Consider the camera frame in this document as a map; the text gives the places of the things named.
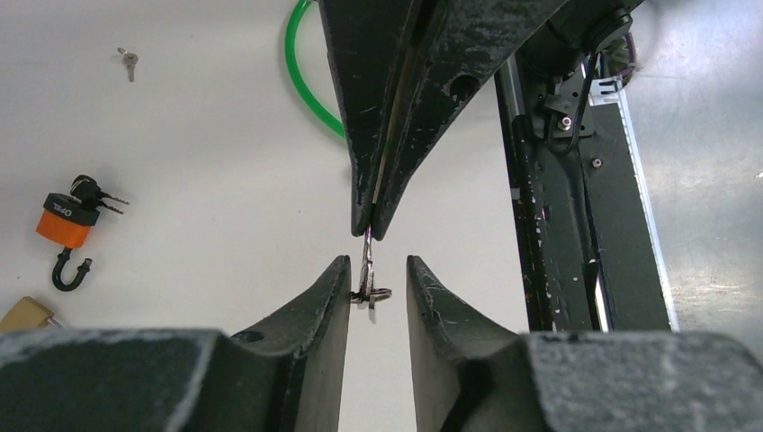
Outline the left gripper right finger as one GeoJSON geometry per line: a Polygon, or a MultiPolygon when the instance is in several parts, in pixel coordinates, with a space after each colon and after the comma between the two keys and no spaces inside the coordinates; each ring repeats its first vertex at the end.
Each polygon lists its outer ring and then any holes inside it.
{"type": "Polygon", "coordinates": [[[420,431],[759,431],[762,367],[731,337],[517,334],[407,259],[420,431]]]}

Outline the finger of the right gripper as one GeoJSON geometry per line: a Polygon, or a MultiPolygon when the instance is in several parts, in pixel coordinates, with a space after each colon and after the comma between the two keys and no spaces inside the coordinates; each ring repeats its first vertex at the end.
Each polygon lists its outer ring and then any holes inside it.
{"type": "Polygon", "coordinates": [[[417,2],[321,1],[319,12],[351,163],[351,232],[381,238],[374,200],[417,2]]]}
{"type": "Polygon", "coordinates": [[[382,240],[408,183],[473,96],[562,1],[443,1],[414,48],[390,114],[370,226],[382,240]]]}

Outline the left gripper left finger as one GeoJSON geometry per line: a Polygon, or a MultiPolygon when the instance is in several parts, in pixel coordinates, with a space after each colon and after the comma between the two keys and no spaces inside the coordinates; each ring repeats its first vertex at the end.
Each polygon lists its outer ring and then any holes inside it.
{"type": "Polygon", "coordinates": [[[39,329],[1,337],[4,431],[335,431],[351,262],[229,336],[39,329]]]}

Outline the green cable lock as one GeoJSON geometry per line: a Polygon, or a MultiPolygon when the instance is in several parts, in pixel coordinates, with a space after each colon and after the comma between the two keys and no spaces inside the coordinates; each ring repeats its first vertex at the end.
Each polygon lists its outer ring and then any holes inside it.
{"type": "Polygon", "coordinates": [[[331,113],[312,92],[301,70],[298,54],[298,37],[303,19],[313,4],[314,1],[296,1],[287,16],[283,31],[283,64],[285,65],[286,74],[292,89],[307,111],[327,131],[330,131],[338,139],[345,140],[346,133],[343,122],[331,113]]]}

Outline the orange black padlock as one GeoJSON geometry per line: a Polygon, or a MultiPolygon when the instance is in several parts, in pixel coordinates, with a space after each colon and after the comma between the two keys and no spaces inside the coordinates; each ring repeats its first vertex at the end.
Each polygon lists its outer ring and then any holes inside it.
{"type": "Polygon", "coordinates": [[[42,206],[36,232],[45,239],[61,246],[61,252],[51,271],[53,286],[64,293],[72,292],[85,280],[93,265],[86,257],[77,267],[70,282],[63,279],[64,268],[75,249],[81,248],[92,227],[100,218],[95,208],[85,207],[77,198],[64,193],[49,193],[42,206]]]}

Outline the black-headed key bunch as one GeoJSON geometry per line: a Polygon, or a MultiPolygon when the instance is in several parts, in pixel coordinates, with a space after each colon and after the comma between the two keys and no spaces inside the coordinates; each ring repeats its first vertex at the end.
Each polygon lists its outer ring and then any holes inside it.
{"type": "Polygon", "coordinates": [[[130,205],[130,202],[105,192],[98,182],[89,175],[78,175],[72,182],[69,194],[79,201],[81,208],[89,211],[106,209],[118,214],[124,213],[123,210],[110,205],[106,200],[130,205]]]}

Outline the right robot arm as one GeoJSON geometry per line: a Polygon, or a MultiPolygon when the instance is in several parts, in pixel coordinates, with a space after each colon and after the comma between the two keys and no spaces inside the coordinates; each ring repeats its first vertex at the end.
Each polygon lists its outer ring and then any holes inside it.
{"type": "Polygon", "coordinates": [[[568,75],[631,26],[633,1],[322,1],[352,169],[350,230],[383,239],[409,180],[514,54],[568,75]]]}

